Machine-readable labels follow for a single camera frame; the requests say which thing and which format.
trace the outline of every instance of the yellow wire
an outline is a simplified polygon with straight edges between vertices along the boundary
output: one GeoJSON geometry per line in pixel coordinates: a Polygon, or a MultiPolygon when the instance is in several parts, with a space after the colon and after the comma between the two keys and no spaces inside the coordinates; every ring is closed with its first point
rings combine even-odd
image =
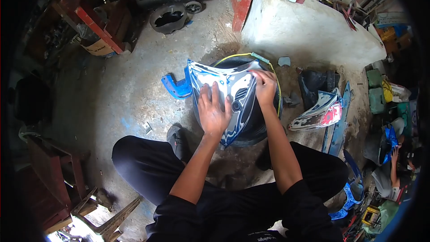
{"type": "Polygon", "coordinates": [[[223,58],[223,59],[219,60],[219,61],[218,61],[218,63],[216,63],[216,64],[214,65],[214,67],[216,67],[219,63],[223,62],[224,60],[226,60],[226,59],[228,59],[228,58],[235,57],[235,56],[245,56],[245,55],[251,55],[251,53],[250,53],[250,52],[248,52],[247,54],[234,54],[234,55],[227,56],[227,57],[225,57],[225,58],[223,58]]]}
{"type": "MultiPolygon", "coordinates": [[[[235,56],[251,55],[251,54],[252,54],[252,53],[250,53],[250,52],[249,52],[249,53],[246,53],[246,54],[234,54],[234,55],[227,56],[227,57],[225,57],[225,58],[223,58],[223,59],[219,60],[219,61],[214,65],[214,67],[216,67],[219,63],[223,62],[224,60],[226,60],[226,59],[228,59],[228,58],[235,57],[235,56]]],[[[281,101],[282,101],[281,85],[279,84],[278,76],[276,75],[275,69],[273,69],[273,66],[272,66],[271,62],[269,62],[269,61],[268,61],[268,62],[267,62],[267,64],[270,66],[270,68],[272,69],[273,73],[275,74],[276,82],[277,82],[277,84],[278,84],[279,102],[278,102],[278,110],[277,110],[277,114],[278,114],[278,117],[279,117],[279,112],[280,112],[280,110],[281,110],[281,101]]]]}

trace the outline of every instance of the broken plastic piece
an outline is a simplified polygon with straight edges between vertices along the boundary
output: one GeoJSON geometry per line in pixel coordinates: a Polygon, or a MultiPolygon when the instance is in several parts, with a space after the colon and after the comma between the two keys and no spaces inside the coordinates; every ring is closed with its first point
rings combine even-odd
{"type": "Polygon", "coordinates": [[[288,56],[279,57],[278,59],[278,65],[279,66],[291,66],[291,59],[288,56]]]}
{"type": "Polygon", "coordinates": [[[166,90],[176,99],[186,99],[191,95],[191,81],[188,66],[184,68],[185,78],[175,82],[171,74],[167,74],[161,78],[166,90]]]}

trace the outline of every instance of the blue plastic piece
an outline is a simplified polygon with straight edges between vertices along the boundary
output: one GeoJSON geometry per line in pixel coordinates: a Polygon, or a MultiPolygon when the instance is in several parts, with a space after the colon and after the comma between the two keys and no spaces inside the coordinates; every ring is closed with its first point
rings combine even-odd
{"type": "Polygon", "coordinates": [[[408,27],[405,24],[397,24],[395,26],[393,26],[394,28],[394,32],[396,33],[396,37],[401,37],[403,35],[403,31],[407,30],[408,27]]]}
{"type": "Polygon", "coordinates": [[[391,153],[393,152],[394,147],[399,145],[394,127],[390,123],[385,127],[385,137],[387,138],[387,141],[391,143],[391,150],[390,153],[385,154],[384,162],[382,164],[391,160],[391,153]]]}
{"type": "Polygon", "coordinates": [[[331,220],[338,220],[341,218],[345,218],[348,215],[348,210],[355,204],[361,203],[361,201],[356,201],[354,196],[352,195],[351,186],[349,183],[346,183],[344,186],[344,191],[347,194],[347,202],[345,202],[344,206],[335,213],[329,213],[331,220]]]}
{"type": "Polygon", "coordinates": [[[344,206],[338,212],[329,214],[332,220],[345,218],[348,215],[348,210],[350,210],[354,204],[360,204],[364,199],[363,180],[362,180],[360,168],[358,168],[358,165],[355,163],[351,154],[349,154],[349,152],[346,149],[344,149],[344,156],[345,156],[345,161],[350,165],[354,173],[354,180],[350,184],[348,182],[345,184],[344,191],[347,195],[347,202],[345,202],[344,206]],[[358,178],[360,179],[359,184],[355,182],[358,178]],[[359,201],[355,200],[352,194],[351,186],[350,186],[352,184],[356,184],[356,186],[361,189],[359,201]]]}
{"type": "Polygon", "coordinates": [[[322,140],[322,148],[321,148],[322,153],[329,153],[329,148],[330,148],[329,135],[333,134],[335,125],[336,124],[329,125],[325,128],[324,139],[322,140]]]}
{"type": "Polygon", "coordinates": [[[190,71],[188,71],[188,66],[184,68],[185,78],[175,83],[173,81],[172,75],[167,74],[161,78],[166,90],[176,99],[186,99],[191,95],[191,80],[190,71]]]}
{"type": "Polygon", "coordinates": [[[336,124],[335,124],[335,129],[333,131],[333,137],[331,138],[331,144],[330,144],[330,148],[329,148],[329,154],[333,155],[333,156],[339,155],[341,147],[342,147],[343,143],[345,142],[345,128],[348,125],[346,120],[347,120],[347,115],[348,115],[348,109],[349,109],[349,106],[351,103],[351,89],[350,89],[349,81],[347,82],[347,84],[345,86],[342,101],[343,101],[342,106],[344,105],[344,107],[342,107],[342,118],[340,121],[336,122],[336,124]]]}

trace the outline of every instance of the person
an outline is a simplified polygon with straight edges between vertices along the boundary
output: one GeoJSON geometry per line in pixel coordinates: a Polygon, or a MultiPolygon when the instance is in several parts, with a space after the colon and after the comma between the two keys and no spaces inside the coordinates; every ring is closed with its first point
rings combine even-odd
{"type": "Polygon", "coordinates": [[[369,135],[366,136],[363,150],[363,155],[366,158],[366,162],[361,170],[363,177],[373,173],[380,166],[385,165],[385,171],[390,167],[390,164],[387,164],[389,159],[386,156],[388,153],[392,153],[391,139],[393,139],[393,137],[387,139],[386,129],[390,129],[391,127],[396,133],[398,147],[401,148],[402,144],[405,143],[401,152],[411,146],[411,140],[406,140],[405,136],[402,134],[403,129],[405,128],[405,121],[402,117],[396,118],[389,125],[382,126],[380,132],[373,134],[369,133],[369,135]]]}
{"type": "Polygon", "coordinates": [[[194,154],[178,127],[168,131],[167,142],[127,136],[115,144],[112,160],[117,172],[157,206],[155,222],[146,226],[149,242],[342,241],[323,202],[345,186],[346,164],[289,142],[273,106],[276,76],[259,70],[252,74],[276,182],[228,191],[205,181],[232,112],[227,98],[225,111],[221,110],[217,82],[212,85],[212,100],[207,84],[200,90],[198,110],[204,135],[194,154]],[[287,238],[267,230],[278,220],[288,228],[287,238]]]}
{"type": "Polygon", "coordinates": [[[376,168],[372,176],[379,194],[392,201],[397,201],[401,189],[412,181],[413,173],[421,167],[422,147],[412,150],[412,144],[401,136],[399,145],[393,148],[391,162],[376,168]]]}

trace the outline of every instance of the concrete floor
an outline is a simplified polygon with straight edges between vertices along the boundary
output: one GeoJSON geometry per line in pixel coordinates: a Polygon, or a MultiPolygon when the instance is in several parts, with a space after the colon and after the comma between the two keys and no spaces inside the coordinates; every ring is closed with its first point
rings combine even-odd
{"type": "MultiPolygon", "coordinates": [[[[177,80],[184,78],[183,68],[188,58],[209,64],[246,50],[240,45],[240,35],[231,32],[229,24],[232,18],[229,0],[211,0],[202,13],[192,17],[193,23],[189,27],[171,35],[164,36],[145,24],[134,51],[129,55],[98,58],[90,56],[81,47],[75,47],[62,57],[62,70],[55,85],[52,125],[46,129],[45,135],[91,151],[85,163],[87,184],[108,193],[114,202],[114,213],[138,196],[116,173],[110,159],[117,140],[126,135],[136,135],[165,141],[169,127],[180,123],[188,130],[191,149],[197,147],[203,132],[194,117],[191,99],[174,99],[160,79],[166,73],[174,73],[177,80]],[[142,128],[145,122],[153,129],[146,136],[142,128]]],[[[284,95],[291,91],[300,95],[295,67],[275,67],[284,95]]],[[[363,126],[367,125],[368,117],[367,80],[363,73],[345,73],[344,76],[351,82],[356,96],[348,116],[351,122],[353,116],[357,118],[357,123],[352,124],[349,130],[350,152],[361,163],[359,148],[366,134],[367,127],[363,126]]],[[[294,109],[284,108],[282,125],[287,127],[303,111],[302,105],[294,109]]],[[[289,132],[288,137],[290,141],[320,150],[323,133],[324,129],[289,132]]],[[[207,180],[221,184],[228,177],[231,189],[273,181],[272,171],[262,172],[254,165],[263,143],[249,148],[217,151],[207,180]]],[[[119,239],[144,241],[145,226],[153,222],[154,209],[154,205],[144,200],[120,227],[124,234],[119,239]]],[[[89,218],[98,225],[112,215],[101,207],[89,218]]]]}

